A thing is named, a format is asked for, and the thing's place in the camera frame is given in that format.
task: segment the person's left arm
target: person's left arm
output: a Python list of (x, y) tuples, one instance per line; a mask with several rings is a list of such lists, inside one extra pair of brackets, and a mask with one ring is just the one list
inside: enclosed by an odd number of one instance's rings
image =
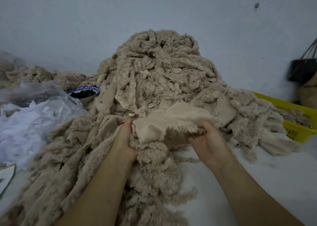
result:
[(133, 119), (121, 126), (111, 151), (79, 199), (57, 222), (57, 226), (113, 226), (124, 186), (135, 161), (135, 149), (129, 146)]

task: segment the person's right arm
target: person's right arm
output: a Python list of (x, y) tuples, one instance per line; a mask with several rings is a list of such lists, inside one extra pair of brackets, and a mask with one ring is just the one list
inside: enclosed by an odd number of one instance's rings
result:
[(218, 129), (207, 121), (198, 126), (207, 133), (188, 140), (200, 160), (214, 173), (239, 225), (303, 225), (242, 167)]

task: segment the hand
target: hand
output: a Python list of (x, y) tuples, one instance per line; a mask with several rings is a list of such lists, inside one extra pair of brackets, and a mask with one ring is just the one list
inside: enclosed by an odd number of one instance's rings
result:
[(123, 156), (133, 163), (136, 159), (136, 151), (130, 147), (130, 136), (132, 134), (132, 122), (135, 118), (128, 118), (121, 126), (111, 151), (119, 156)]
[(198, 134), (195, 137), (189, 135), (188, 140), (199, 159), (211, 171), (217, 170), (230, 160), (235, 159), (218, 129), (207, 121), (200, 122), (197, 126), (204, 128), (207, 133), (204, 135)]

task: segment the table surface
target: table surface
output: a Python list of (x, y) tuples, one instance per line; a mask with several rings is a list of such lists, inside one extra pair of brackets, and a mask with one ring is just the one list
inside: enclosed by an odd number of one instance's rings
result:
[[(235, 149), (239, 162), (252, 177), (281, 205), (305, 225), (317, 225), (317, 135), (303, 145), (303, 152), (272, 157), (257, 147), (258, 162), (251, 164)], [(182, 153), (197, 158), (195, 151)], [(179, 164), (182, 172), (181, 191), (195, 187), (195, 200), (172, 207), (181, 210), (189, 225), (237, 225), (229, 203), (211, 171), (203, 163)], [(0, 200), (2, 215), (26, 184), (28, 173), (19, 173), (11, 181)]]

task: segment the person's left hand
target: person's left hand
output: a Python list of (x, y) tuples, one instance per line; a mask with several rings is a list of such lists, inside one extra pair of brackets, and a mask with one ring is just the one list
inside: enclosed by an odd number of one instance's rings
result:
[(132, 163), (136, 159), (136, 151), (134, 148), (130, 147), (130, 136), (132, 134), (132, 122), (136, 118), (128, 118), (124, 124), (121, 126), (111, 151), (117, 153), (119, 156), (123, 156), (130, 160)]

